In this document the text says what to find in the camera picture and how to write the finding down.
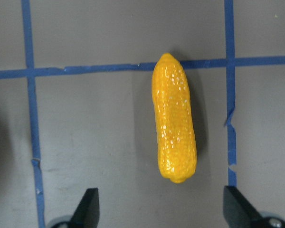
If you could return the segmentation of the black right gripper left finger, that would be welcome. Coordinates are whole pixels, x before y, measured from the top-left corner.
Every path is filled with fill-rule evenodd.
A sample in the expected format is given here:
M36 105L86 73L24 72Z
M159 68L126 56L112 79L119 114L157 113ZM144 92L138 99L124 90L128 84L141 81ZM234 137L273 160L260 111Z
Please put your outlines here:
M98 188L87 189L78 204L69 228L96 228L99 222L99 192Z

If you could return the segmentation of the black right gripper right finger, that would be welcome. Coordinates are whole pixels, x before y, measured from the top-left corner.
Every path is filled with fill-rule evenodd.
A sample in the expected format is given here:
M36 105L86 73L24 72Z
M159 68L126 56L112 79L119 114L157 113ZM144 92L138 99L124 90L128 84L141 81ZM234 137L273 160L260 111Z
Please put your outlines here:
M235 186L223 190L223 216L230 228L285 228L285 221L262 216Z

